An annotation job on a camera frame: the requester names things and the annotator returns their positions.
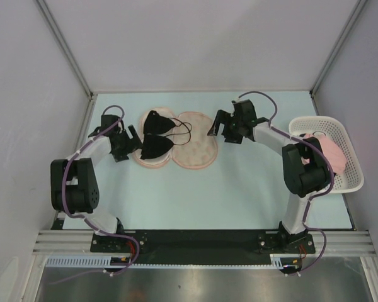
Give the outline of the black bra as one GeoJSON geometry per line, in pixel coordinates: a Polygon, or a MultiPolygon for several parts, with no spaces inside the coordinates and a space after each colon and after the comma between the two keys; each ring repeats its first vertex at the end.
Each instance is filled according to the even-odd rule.
{"type": "Polygon", "coordinates": [[[177,118],[161,116],[157,111],[151,110],[144,122],[143,135],[140,159],[152,160],[167,154],[175,145],[188,144],[192,139],[192,124],[177,118]],[[188,140],[185,143],[174,143],[169,137],[175,133],[169,132],[181,126],[186,128],[186,132],[177,135],[188,135],[188,140]]]}

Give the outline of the pink patterned laundry bag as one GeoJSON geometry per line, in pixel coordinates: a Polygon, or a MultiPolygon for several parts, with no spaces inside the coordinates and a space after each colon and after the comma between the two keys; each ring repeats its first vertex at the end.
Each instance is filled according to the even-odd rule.
{"type": "MultiPolygon", "coordinates": [[[[179,115],[175,115],[168,108],[153,108],[143,114],[139,122],[139,137],[143,142],[143,127],[147,115],[151,110],[157,111],[161,116],[177,118],[183,122],[192,124],[192,139],[186,145],[175,145],[167,154],[162,157],[152,160],[140,159],[140,150],[134,153],[134,159],[144,167],[157,169],[166,165],[169,161],[174,161],[182,168],[186,169],[204,169],[211,165],[218,154],[218,146],[214,137],[207,135],[207,132],[212,126],[212,119],[196,111],[186,111],[179,115]]],[[[186,132],[184,126],[175,128],[169,133],[175,133],[174,136],[169,137],[174,143],[185,143],[188,140],[188,135],[177,135],[177,133],[186,132]]]]}

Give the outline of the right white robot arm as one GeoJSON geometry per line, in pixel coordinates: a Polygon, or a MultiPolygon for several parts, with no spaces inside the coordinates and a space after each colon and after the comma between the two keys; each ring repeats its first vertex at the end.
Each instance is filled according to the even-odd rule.
{"type": "Polygon", "coordinates": [[[265,117],[257,117],[250,100],[233,101],[233,113],[218,110],[207,135],[222,136],[226,143],[241,144],[244,138],[268,147],[282,157],[283,179],[289,190],[289,201],[279,224],[278,246],[284,252],[293,252],[307,233],[306,217],[311,201],[331,190],[334,172],[324,156],[317,138],[300,138],[275,128],[265,117]]]}

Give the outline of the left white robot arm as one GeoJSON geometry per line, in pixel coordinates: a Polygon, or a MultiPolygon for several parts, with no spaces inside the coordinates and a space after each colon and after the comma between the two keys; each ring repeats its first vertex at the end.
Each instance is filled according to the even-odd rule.
{"type": "Polygon", "coordinates": [[[95,167],[108,155],[116,163],[128,160],[129,154],[142,147],[134,126],[125,127],[122,117],[102,115],[101,125],[88,135],[86,143],[66,159],[50,164],[50,195],[54,210],[71,219],[82,220],[105,236],[105,245],[112,251],[122,250],[127,237],[120,220],[99,209],[100,190],[95,167]]]}

